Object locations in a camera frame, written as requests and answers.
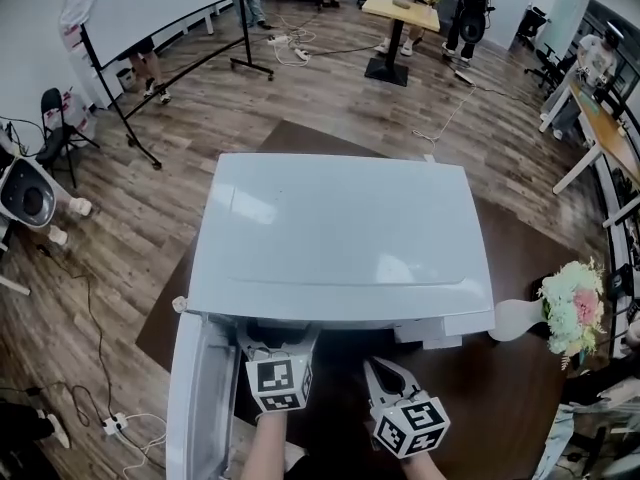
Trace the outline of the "light wood standing table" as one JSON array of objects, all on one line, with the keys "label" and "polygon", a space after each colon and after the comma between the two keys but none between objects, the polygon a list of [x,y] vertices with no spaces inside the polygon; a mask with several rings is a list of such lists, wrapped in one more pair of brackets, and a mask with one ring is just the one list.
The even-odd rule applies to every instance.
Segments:
[{"label": "light wood standing table", "polygon": [[369,60],[365,76],[406,87],[408,68],[395,63],[403,27],[408,24],[431,32],[439,32],[438,12],[430,6],[404,0],[366,0],[361,10],[367,14],[390,19],[393,23],[388,52],[384,58],[372,57]]}]

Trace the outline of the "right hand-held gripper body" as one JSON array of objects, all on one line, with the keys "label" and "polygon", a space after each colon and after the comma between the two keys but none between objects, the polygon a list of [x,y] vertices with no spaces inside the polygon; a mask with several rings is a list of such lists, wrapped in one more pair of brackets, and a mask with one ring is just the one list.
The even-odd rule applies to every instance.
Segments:
[{"label": "right hand-held gripper body", "polygon": [[385,407],[375,423],[375,441],[398,459],[436,449],[449,429],[440,399],[425,392]]}]

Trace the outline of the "person's right forearm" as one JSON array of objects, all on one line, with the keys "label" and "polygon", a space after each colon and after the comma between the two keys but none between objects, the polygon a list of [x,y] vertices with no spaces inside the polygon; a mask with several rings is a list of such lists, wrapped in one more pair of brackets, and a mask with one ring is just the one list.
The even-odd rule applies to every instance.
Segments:
[{"label": "person's right forearm", "polygon": [[402,459],[400,465],[407,480],[446,480],[426,452]]}]

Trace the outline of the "light blue garment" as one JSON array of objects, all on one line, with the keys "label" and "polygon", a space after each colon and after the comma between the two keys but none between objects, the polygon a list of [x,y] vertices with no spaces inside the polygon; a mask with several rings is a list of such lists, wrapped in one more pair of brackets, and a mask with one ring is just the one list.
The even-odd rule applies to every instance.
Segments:
[{"label": "light blue garment", "polygon": [[604,426],[599,427],[592,437],[580,434],[575,430],[575,417],[595,414],[597,409],[597,404],[559,405],[532,480],[547,480],[568,445],[578,447],[587,453],[582,473],[574,476],[576,480],[587,480],[602,450],[607,429]]}]

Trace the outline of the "white vase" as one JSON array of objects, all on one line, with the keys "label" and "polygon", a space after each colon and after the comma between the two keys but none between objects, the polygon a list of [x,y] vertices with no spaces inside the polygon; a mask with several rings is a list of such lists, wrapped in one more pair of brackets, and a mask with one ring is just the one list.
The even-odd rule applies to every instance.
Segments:
[{"label": "white vase", "polygon": [[498,342],[515,340],[534,325],[546,321],[542,299],[505,300],[495,306],[494,317],[495,327],[488,334]]}]

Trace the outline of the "person's left forearm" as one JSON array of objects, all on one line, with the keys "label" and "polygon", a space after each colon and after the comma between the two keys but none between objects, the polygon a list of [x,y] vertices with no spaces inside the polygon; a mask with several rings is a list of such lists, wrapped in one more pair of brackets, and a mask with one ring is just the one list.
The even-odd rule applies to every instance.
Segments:
[{"label": "person's left forearm", "polygon": [[286,430],[286,412],[266,412],[258,418],[240,480],[284,480]]}]

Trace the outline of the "black folding chair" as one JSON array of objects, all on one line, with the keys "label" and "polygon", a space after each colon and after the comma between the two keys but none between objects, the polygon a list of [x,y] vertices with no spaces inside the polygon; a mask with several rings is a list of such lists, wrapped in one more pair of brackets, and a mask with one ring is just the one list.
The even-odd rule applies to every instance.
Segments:
[{"label": "black folding chair", "polygon": [[66,171],[73,188],[77,187],[71,149],[78,149],[78,143],[87,143],[99,149],[94,140],[68,123],[64,117],[63,96],[59,89],[50,88],[41,97],[40,113],[43,125],[44,144],[36,154],[36,162],[44,167],[52,177],[57,171]]}]

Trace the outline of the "pale pink cloth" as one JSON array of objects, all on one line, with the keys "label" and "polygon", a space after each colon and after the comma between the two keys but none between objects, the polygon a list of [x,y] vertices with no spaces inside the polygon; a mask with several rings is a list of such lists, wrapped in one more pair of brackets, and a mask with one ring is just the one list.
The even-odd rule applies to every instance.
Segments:
[{"label": "pale pink cloth", "polygon": [[607,408],[613,409],[640,397],[640,379],[629,377],[599,394]]}]

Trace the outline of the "black swivel chair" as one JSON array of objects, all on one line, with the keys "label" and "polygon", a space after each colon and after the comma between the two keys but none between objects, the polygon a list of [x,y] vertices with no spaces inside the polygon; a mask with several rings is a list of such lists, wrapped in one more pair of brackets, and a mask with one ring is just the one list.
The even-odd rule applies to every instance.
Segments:
[{"label": "black swivel chair", "polygon": [[533,39],[537,36],[540,28],[549,22],[545,12],[536,6],[529,6],[519,24],[515,38],[523,46],[534,51],[541,63],[539,68],[526,68],[524,73],[537,76],[540,79],[538,84],[540,89],[548,85],[551,90],[554,90],[564,80],[566,73],[577,60],[577,56],[570,55],[560,59],[555,50],[547,43],[544,44],[545,51],[534,48]]}]

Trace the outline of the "white microwave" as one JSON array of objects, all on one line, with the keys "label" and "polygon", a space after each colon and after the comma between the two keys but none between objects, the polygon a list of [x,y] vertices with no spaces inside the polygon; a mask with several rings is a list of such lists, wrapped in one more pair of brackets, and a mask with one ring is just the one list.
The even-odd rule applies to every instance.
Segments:
[{"label": "white microwave", "polygon": [[463,168],[434,161],[285,153],[221,156],[179,325],[166,427],[167,480],[222,480],[237,333],[296,352],[305,329],[389,329],[456,347],[491,330],[494,301]]}]

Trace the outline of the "pastel flower bouquet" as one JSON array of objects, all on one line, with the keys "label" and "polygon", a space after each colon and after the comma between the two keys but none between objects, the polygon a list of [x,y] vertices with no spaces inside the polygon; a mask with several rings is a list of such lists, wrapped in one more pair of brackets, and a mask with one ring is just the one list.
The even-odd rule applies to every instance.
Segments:
[{"label": "pastel flower bouquet", "polygon": [[571,359],[596,350],[604,332],[603,269],[594,261],[571,261],[542,279],[537,291],[549,328],[548,348],[561,357],[566,370]]}]

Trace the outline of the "light wood desk white legs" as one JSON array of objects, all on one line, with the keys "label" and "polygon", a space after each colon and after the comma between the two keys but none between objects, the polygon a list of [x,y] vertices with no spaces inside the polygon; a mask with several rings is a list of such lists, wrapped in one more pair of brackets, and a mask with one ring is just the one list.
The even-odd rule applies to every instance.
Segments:
[{"label": "light wood desk white legs", "polygon": [[585,93],[575,81],[568,83],[550,112],[539,126],[544,132],[560,112],[564,104],[572,99],[580,110],[579,121],[590,148],[574,167],[561,178],[552,191],[560,194],[587,167],[596,162],[602,155],[610,157],[632,183],[640,189],[640,161],[632,149],[630,141],[619,133],[618,122],[590,95]]}]

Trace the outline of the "dark brown table white legs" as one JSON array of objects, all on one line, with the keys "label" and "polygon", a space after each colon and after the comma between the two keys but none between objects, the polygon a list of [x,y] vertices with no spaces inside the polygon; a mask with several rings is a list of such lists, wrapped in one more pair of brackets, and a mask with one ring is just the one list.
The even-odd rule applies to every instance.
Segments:
[{"label": "dark brown table white legs", "polygon": [[[381,153],[317,130],[281,121],[258,152],[316,153],[384,158]],[[480,196],[473,195],[487,253],[494,301],[529,299],[530,285],[576,253]],[[197,234],[174,269],[136,345],[170,372],[178,330],[171,301],[186,294]],[[319,452],[323,468],[347,466],[356,479],[402,479],[397,460],[372,449],[364,417],[364,378],[355,361],[365,352],[399,359],[431,393],[442,396],[451,430],[434,459],[449,480],[528,480],[544,450],[566,373],[560,359],[534,334],[497,343],[487,333],[463,338],[460,347],[420,350],[394,348],[390,331],[329,331],[321,334],[314,359],[310,407],[289,416],[287,437]]]}]

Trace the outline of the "whiteboard on black stand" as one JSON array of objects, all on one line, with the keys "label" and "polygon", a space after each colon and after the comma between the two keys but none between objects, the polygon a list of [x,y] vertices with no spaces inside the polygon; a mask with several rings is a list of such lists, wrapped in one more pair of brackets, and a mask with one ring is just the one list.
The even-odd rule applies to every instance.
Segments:
[{"label": "whiteboard on black stand", "polygon": [[110,100],[110,106],[127,130],[127,141],[138,148],[156,170],[162,163],[138,140],[128,119],[150,102],[148,98],[128,113],[123,113],[107,85],[102,70],[117,60],[125,50],[139,40],[176,24],[226,0],[95,0],[87,21],[80,25],[80,34],[101,85]]}]

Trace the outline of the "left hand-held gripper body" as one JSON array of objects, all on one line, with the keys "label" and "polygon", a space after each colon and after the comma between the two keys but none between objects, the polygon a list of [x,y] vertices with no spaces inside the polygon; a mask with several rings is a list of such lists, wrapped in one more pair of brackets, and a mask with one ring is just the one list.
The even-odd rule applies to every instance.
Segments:
[{"label": "left hand-held gripper body", "polygon": [[261,412],[306,407],[313,381],[312,351],[247,350],[245,355],[251,394]]}]

